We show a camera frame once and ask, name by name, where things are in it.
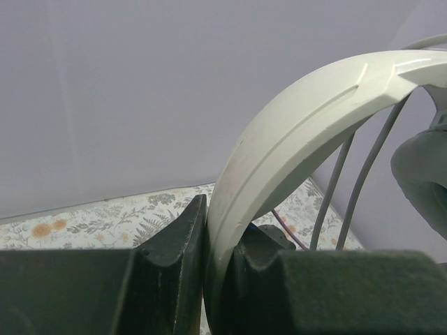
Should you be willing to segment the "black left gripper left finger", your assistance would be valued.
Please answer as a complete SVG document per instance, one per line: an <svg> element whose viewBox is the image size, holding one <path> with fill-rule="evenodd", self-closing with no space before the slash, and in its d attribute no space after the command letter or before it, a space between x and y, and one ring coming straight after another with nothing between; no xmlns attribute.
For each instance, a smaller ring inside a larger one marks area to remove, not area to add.
<svg viewBox="0 0 447 335"><path fill-rule="evenodd" d="M128 249L1 252L2 334L198 334L207 198Z"/></svg>

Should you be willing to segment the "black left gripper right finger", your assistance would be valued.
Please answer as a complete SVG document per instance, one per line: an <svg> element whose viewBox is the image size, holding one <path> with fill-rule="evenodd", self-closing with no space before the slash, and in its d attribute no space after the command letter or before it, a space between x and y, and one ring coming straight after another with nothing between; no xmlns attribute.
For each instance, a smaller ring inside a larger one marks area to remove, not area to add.
<svg viewBox="0 0 447 335"><path fill-rule="evenodd" d="M216 332L445 334L446 271L413 251L297 251L246 232Z"/></svg>

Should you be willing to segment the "white over-ear headphones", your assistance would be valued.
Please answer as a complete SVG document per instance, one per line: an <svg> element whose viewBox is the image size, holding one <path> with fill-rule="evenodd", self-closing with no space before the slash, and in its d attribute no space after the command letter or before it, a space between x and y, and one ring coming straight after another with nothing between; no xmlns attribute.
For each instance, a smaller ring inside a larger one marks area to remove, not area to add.
<svg viewBox="0 0 447 335"><path fill-rule="evenodd" d="M207 213L205 310L221 333L222 287L250 222L283 202L371 116L425 85L446 87L446 53L393 50L349 57L293 83L245 128Z"/></svg>

